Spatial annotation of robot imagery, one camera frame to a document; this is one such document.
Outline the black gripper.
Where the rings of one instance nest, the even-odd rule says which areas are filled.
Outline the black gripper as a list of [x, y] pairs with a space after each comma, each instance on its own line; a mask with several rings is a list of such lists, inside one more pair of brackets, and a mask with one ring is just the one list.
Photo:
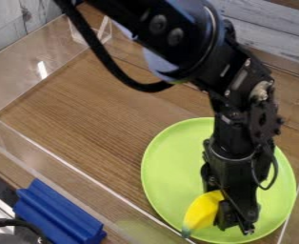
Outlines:
[[214, 225], [223, 232], [238, 227], [244, 235], [254, 234], [260, 212], [258, 190], [268, 191], [279, 178], [274, 140], [235, 158], [218, 147], [212, 138], [207, 139], [202, 178], [204, 191], [220, 190], [226, 197], [219, 202]]

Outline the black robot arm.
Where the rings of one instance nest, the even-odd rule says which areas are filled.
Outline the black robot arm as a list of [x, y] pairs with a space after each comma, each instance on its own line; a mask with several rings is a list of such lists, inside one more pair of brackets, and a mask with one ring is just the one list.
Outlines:
[[258, 191], [279, 176], [274, 138], [284, 120], [275, 80], [256, 56], [238, 43], [232, 22], [210, 0], [86, 0], [130, 34], [150, 55], [159, 81], [144, 84], [123, 71], [71, 0], [53, 0], [112, 75], [134, 90], [163, 92], [190, 82], [207, 92], [215, 113], [204, 141], [204, 199], [214, 200], [219, 229], [256, 229]]

